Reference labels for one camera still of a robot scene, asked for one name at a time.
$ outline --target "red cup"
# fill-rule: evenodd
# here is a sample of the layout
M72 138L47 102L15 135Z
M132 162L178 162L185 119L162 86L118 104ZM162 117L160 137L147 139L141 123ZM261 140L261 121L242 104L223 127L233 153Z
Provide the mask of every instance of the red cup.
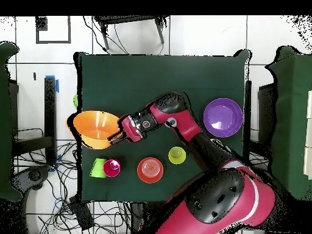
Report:
M163 176L163 165L156 158L148 157L140 161L136 171L143 182L156 183Z
M110 159L104 163L103 170L107 177L116 177L120 172L120 167L118 160Z

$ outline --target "green cup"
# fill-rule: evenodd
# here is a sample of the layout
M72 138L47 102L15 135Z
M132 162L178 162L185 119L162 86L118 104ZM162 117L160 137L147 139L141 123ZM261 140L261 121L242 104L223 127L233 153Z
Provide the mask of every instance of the green cup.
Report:
M74 106L77 108L78 107L78 95L75 94L74 96Z
M103 170L105 162L106 159L96 158L92 166L90 177L106 178L106 175Z

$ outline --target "plastic cup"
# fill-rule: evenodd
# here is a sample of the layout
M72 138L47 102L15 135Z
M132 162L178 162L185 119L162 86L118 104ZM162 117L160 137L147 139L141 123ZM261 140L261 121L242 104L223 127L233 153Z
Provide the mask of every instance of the plastic cup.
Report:
M105 162L106 159L96 158L92 166L90 177L106 178L106 175L103 170Z
M154 157L144 158L136 169L139 178L145 183L156 183L163 176L163 165Z
M169 154L169 161L171 161L173 164L181 164L186 159L186 152L181 147L174 146L170 149Z
M116 159L107 160L103 165L104 173L107 177L116 177L120 172L120 162Z
M78 107L78 95L75 94L74 96L74 106L77 108Z

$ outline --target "pink cup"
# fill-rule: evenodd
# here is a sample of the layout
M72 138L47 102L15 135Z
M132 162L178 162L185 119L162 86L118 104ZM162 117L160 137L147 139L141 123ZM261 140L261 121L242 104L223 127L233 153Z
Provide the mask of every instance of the pink cup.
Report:
M120 172L120 162L116 159L107 160L104 163L103 170L107 177L116 177Z

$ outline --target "blue tape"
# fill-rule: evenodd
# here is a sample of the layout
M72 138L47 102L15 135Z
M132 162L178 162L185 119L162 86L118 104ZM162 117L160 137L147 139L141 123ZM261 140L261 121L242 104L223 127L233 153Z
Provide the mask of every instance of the blue tape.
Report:
M56 92L59 93L59 80L58 79L55 81L55 89L56 89Z
M57 161L58 161L58 162L61 162L61 160L62 160L62 155L58 154L58 156L57 156ZM59 167L58 164L55 164L55 165L54 165L54 168L55 168L55 169L57 169L58 167Z
M46 76L46 78L55 78L55 76ZM58 79L55 80L55 90L56 90L57 93L60 92L60 90L59 90L59 80Z

